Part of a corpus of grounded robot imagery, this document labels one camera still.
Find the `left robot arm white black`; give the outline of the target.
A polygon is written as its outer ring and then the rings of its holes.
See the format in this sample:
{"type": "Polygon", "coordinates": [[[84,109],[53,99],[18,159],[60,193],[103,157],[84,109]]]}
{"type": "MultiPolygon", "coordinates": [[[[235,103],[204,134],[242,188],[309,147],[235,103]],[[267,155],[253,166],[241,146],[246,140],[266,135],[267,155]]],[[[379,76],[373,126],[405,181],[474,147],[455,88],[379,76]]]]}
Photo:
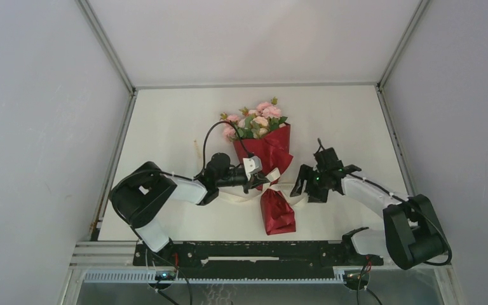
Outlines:
{"type": "Polygon", "coordinates": [[[193,178],[164,172],[147,161],[114,186],[109,201],[118,217],[149,249],[149,257],[157,264],[171,261],[173,248],[156,216],[169,200],[204,206],[219,195],[222,187],[241,186],[244,193],[272,181],[262,172],[261,159],[248,149],[238,165],[223,153],[203,160],[200,172],[193,178]]]}

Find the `red wrapping paper sheet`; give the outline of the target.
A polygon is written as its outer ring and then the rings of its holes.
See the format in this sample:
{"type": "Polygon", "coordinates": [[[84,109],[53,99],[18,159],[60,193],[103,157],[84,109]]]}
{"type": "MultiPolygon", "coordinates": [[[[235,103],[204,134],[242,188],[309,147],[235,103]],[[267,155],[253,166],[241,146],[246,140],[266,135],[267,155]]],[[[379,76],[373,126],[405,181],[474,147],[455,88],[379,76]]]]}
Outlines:
{"type": "Polygon", "coordinates": [[[268,181],[259,186],[258,190],[262,191],[261,215],[268,236],[296,232],[294,210],[281,191],[273,188],[293,160],[290,154],[290,131],[290,125],[285,125],[261,139],[244,139],[242,144],[237,140],[233,142],[240,161],[248,156],[247,152],[261,160],[262,173],[268,181]]]}

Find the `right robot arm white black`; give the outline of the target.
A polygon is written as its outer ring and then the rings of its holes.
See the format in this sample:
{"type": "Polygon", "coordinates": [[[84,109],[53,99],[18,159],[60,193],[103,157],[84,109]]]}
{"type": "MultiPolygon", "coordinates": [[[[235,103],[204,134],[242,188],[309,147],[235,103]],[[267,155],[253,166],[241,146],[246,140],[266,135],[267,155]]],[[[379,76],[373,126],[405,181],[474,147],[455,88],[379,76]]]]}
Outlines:
{"type": "Polygon", "coordinates": [[[342,257],[359,264],[367,255],[391,259],[408,270],[419,264],[449,265],[453,253],[430,199],[396,193],[368,178],[356,165],[344,165],[334,148],[319,146],[315,166],[301,165],[291,197],[306,193],[310,203],[327,202],[330,192],[351,198],[378,215],[381,230],[369,227],[343,235],[342,257]]]}

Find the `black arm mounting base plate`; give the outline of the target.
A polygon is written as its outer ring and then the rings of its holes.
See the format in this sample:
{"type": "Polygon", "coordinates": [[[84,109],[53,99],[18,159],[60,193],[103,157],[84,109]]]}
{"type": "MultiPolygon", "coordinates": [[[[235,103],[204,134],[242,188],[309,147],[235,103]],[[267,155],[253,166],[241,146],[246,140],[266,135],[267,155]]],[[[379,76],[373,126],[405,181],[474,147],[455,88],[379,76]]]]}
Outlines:
{"type": "Polygon", "coordinates": [[[367,263],[384,261],[344,241],[183,241],[156,254],[140,243],[132,260],[137,267],[178,268],[189,280],[333,279],[335,268],[367,263]]]}

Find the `pink fake flower stem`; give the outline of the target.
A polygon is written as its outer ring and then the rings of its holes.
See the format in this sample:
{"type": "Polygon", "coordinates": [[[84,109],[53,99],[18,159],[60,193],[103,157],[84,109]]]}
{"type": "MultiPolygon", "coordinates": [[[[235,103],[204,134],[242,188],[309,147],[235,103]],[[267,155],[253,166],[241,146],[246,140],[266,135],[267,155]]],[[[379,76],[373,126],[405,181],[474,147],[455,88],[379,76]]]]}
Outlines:
{"type": "Polygon", "coordinates": [[[243,117],[238,122],[238,135],[243,139],[260,139],[269,132],[269,121],[256,109],[240,109],[243,117]]]}
{"type": "Polygon", "coordinates": [[[228,142],[234,141],[236,136],[236,128],[238,127],[238,123],[241,121],[241,116],[236,114],[227,114],[222,112],[220,114],[220,120],[225,121],[224,129],[222,131],[222,136],[228,142]]]}
{"type": "Polygon", "coordinates": [[[269,121],[269,132],[285,127],[287,117],[282,114],[278,107],[278,98],[273,97],[269,102],[260,103],[256,110],[269,121]]]}

